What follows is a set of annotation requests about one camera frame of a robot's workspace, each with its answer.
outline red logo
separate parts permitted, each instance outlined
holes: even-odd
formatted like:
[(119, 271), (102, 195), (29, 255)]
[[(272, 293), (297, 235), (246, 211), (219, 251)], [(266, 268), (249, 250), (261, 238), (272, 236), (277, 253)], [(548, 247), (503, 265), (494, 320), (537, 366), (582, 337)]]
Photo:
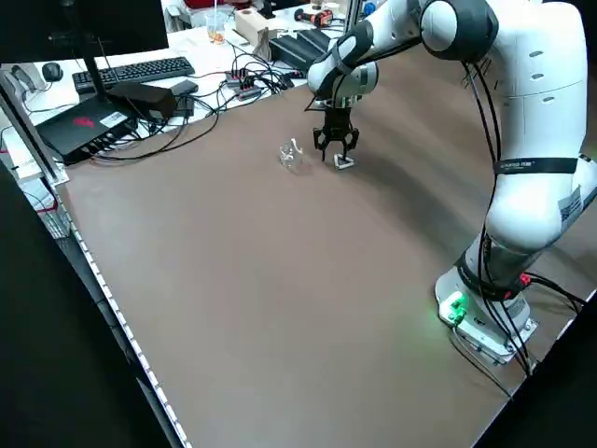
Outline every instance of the red logo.
[(76, 126), (87, 128), (93, 128), (93, 126), (95, 126), (95, 123), (93, 123), (93, 121), (87, 117), (77, 117), (76, 119), (73, 119), (73, 123)]

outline computer mouse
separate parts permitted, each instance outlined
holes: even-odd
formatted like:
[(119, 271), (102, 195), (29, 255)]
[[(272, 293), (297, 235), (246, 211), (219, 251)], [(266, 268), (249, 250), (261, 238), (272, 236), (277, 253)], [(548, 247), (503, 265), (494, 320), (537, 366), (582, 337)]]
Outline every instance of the computer mouse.
[(45, 63), (41, 67), (41, 74), (44, 76), (46, 82), (57, 82), (62, 79), (64, 72), (57, 63)]

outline clear glass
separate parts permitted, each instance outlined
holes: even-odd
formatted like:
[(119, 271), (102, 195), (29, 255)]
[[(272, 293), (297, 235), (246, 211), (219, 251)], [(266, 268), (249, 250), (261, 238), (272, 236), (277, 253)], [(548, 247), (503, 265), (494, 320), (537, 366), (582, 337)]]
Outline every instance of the clear glass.
[(229, 13), (219, 11), (215, 8), (207, 15), (207, 36), (209, 41), (220, 45), (225, 42), (224, 27), (229, 19)]
[(280, 162), (290, 171), (299, 171), (303, 163), (302, 156), (302, 149), (297, 146), (294, 138), (280, 147)]

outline black strap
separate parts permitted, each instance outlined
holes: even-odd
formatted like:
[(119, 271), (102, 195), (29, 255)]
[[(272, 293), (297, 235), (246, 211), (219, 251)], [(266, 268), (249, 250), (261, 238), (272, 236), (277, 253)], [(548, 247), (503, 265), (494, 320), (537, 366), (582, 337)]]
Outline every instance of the black strap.
[(493, 165), (493, 171), (497, 175), (528, 175), (537, 173), (573, 175), (576, 171), (577, 163), (577, 158), (564, 157), (508, 159), (497, 161)]
[(338, 51), (338, 44), (332, 47), (332, 57), (334, 58), (336, 68), (340, 71), (340, 73), (348, 76), (353, 72), (353, 69), (342, 61), (342, 58), (340, 57), (340, 52)]

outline green light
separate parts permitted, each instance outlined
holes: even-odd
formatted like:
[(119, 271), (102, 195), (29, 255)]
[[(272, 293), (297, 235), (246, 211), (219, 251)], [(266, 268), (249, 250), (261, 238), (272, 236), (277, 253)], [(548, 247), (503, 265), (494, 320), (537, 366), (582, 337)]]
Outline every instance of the green light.
[(459, 325), (466, 315), (466, 296), (455, 291), (439, 305), (439, 313), (453, 325)]

